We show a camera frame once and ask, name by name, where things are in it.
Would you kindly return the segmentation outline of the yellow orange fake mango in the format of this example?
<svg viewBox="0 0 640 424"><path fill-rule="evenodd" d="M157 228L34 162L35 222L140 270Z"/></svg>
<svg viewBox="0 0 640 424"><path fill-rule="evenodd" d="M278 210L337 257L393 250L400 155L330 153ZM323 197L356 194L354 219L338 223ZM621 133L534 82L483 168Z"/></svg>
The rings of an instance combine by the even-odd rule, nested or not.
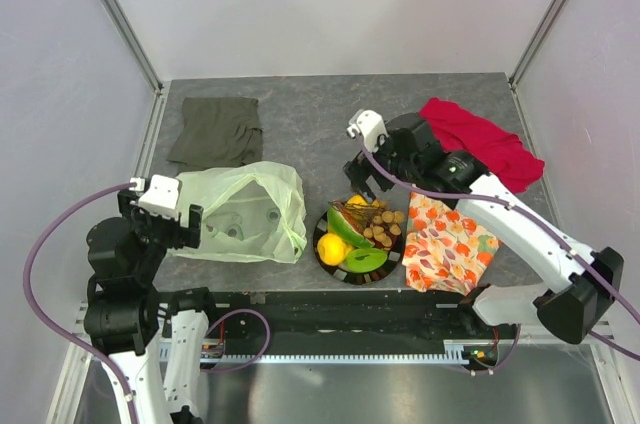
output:
<svg viewBox="0 0 640 424"><path fill-rule="evenodd" d="M354 208L379 208L381 206L378 200L368 202L363 196L357 194L348 199L345 203L346 206Z"/></svg>

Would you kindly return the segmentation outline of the fake watermelon slice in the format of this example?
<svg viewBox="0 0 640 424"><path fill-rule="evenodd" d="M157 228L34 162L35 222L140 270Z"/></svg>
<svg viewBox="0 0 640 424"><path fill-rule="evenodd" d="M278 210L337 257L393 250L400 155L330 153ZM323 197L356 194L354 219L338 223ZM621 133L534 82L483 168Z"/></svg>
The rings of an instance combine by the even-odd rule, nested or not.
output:
<svg viewBox="0 0 640 424"><path fill-rule="evenodd" d="M330 206L327 212L329 231L354 248L373 248L374 243L363 234L364 228L353 214L343 207Z"/></svg>

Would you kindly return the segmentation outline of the brown fake walnuts cluster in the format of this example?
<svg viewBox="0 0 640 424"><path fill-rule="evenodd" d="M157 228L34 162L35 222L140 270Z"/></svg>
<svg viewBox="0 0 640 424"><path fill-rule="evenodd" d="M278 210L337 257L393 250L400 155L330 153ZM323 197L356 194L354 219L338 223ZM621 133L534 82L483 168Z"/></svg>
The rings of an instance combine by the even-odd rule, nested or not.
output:
<svg viewBox="0 0 640 424"><path fill-rule="evenodd" d="M385 202L380 202L379 208L354 208L345 203L346 201L333 201L329 207L349 210L364 228L364 236L374 243L373 248L390 250L393 247L402 234L404 214L401 211L390 210Z"/></svg>

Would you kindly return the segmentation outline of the yellow fake pear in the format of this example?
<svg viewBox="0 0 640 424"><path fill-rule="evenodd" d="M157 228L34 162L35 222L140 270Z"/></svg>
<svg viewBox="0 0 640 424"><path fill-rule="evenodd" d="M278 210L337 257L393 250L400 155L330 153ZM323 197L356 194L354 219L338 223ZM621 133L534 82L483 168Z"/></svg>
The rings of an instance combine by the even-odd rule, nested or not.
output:
<svg viewBox="0 0 640 424"><path fill-rule="evenodd" d="M328 266L338 266L354 250L354 247L334 233L326 233L316 245L320 261Z"/></svg>

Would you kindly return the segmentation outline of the green fake starfruit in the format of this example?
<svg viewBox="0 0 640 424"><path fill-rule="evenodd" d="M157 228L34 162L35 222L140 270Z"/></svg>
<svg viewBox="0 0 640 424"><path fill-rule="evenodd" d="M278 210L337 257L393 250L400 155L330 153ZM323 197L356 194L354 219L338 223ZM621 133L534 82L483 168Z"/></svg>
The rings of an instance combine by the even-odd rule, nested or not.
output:
<svg viewBox="0 0 640 424"><path fill-rule="evenodd" d="M388 259L388 253L378 248L358 248L352 250L345 258L345 265L353 273L369 273Z"/></svg>

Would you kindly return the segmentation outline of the pale green plastic bag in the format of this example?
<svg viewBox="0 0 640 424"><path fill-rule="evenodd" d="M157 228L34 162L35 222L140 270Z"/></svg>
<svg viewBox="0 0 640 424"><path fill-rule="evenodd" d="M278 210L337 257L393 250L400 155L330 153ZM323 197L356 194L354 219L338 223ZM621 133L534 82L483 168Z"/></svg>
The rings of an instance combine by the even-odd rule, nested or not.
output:
<svg viewBox="0 0 640 424"><path fill-rule="evenodd" d="M196 249L171 250L175 257L294 264L306 244L303 182L288 165L261 161L239 168L182 172L182 212L202 208Z"/></svg>

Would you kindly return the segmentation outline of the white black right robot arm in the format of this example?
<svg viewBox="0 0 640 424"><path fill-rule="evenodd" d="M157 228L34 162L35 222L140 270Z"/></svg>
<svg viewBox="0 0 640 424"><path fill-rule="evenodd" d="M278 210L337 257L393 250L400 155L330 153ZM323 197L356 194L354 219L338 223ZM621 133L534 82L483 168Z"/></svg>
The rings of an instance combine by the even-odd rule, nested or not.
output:
<svg viewBox="0 0 640 424"><path fill-rule="evenodd" d="M438 199L495 234L539 276L538 285L487 285L472 292L457 315L465 335L539 323L561 341L580 344L622 300L624 259L616 250L597 251L554 227L472 154L445 151L419 114L386 121L373 110L360 110L346 133L361 146L344 166L355 192L373 198L369 184L376 182L383 191L398 185Z"/></svg>

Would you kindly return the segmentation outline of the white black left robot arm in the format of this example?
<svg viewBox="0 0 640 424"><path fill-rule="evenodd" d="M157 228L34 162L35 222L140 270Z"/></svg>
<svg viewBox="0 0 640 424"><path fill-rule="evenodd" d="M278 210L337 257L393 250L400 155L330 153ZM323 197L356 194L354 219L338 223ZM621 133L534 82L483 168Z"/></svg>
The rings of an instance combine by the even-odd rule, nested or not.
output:
<svg viewBox="0 0 640 424"><path fill-rule="evenodd" d="M200 423L202 346L220 315L207 288L162 294L153 281L168 250L199 246L203 210L190 205L182 225L140 207L132 191L119 192L118 206L86 236L85 332L117 367L107 373L122 422Z"/></svg>

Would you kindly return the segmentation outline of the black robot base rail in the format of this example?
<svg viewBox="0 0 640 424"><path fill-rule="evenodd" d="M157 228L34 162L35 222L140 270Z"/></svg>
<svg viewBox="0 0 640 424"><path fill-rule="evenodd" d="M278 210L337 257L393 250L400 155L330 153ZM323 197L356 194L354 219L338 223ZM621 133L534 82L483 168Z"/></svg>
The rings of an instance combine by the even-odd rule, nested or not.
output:
<svg viewBox="0 0 640 424"><path fill-rule="evenodd" d="M497 328L471 314L459 294L409 289L216 292L207 332L229 354L263 344L275 354L400 354L443 350L449 340L503 343L513 325Z"/></svg>

